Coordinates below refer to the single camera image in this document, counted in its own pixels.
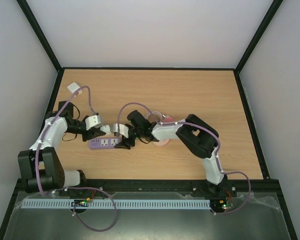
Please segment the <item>purple power strip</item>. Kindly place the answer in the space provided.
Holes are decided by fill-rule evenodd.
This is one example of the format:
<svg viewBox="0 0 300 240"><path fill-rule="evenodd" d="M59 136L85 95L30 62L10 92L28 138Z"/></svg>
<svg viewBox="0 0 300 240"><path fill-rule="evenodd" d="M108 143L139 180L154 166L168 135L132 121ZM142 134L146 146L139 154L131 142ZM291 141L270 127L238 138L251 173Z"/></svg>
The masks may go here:
<svg viewBox="0 0 300 240"><path fill-rule="evenodd" d="M120 142L120 137L97 137L89 140L88 147L91 150L109 150L114 149Z"/></svg>

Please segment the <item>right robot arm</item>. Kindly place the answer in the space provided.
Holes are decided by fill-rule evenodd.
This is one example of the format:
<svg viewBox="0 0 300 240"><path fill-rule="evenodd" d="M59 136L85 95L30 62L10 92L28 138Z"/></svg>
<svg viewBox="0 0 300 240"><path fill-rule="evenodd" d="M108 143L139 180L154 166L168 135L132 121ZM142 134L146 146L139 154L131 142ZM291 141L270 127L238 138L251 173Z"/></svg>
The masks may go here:
<svg viewBox="0 0 300 240"><path fill-rule="evenodd" d="M228 178L219 160L219 134L198 116L189 114L180 121L150 122L139 111L134 110L127 116L127 120L127 124L116 122L113 125L114 134L121 136L116 149L129 150L135 146L137 139L148 143L179 139L194 156L201 159L207 191L214 196L225 191Z"/></svg>

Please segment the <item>white charger plug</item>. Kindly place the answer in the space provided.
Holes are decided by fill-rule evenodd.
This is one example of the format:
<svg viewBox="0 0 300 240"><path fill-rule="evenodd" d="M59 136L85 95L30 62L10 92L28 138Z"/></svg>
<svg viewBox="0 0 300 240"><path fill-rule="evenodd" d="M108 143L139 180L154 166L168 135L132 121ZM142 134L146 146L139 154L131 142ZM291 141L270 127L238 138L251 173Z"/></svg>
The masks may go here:
<svg viewBox="0 0 300 240"><path fill-rule="evenodd" d="M112 133L112 130L111 130L111 128L110 128L109 125L103 125L103 126L101 126L100 130L102 132L104 132L106 135L110 135Z"/></svg>

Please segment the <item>white tiger cube plug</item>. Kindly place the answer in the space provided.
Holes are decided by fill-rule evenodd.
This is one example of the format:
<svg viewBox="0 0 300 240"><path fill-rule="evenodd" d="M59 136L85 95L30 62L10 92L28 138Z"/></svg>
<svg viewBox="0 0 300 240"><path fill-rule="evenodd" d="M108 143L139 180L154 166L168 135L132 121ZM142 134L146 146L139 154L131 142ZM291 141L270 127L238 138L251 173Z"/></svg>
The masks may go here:
<svg viewBox="0 0 300 240"><path fill-rule="evenodd" d="M75 94L74 97L77 97L80 94L82 94L82 90L80 89L80 86L76 82L72 82L71 84L69 84L67 86L67 89L71 94Z"/></svg>

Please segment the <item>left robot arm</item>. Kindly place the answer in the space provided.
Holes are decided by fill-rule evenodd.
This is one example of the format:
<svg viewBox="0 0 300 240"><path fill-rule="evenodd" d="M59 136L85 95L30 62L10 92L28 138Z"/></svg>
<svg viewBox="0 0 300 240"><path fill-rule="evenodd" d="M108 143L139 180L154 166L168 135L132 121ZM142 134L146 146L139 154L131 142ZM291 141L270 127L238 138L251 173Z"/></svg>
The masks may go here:
<svg viewBox="0 0 300 240"><path fill-rule="evenodd" d="M93 112L82 120L74 118L75 105L60 101L56 111L44 119L44 127L36 142L18 154L21 182L26 193L47 192L78 187L86 177L82 170L64 170L57 148L66 133L80 135L82 141L104 136L101 116Z"/></svg>

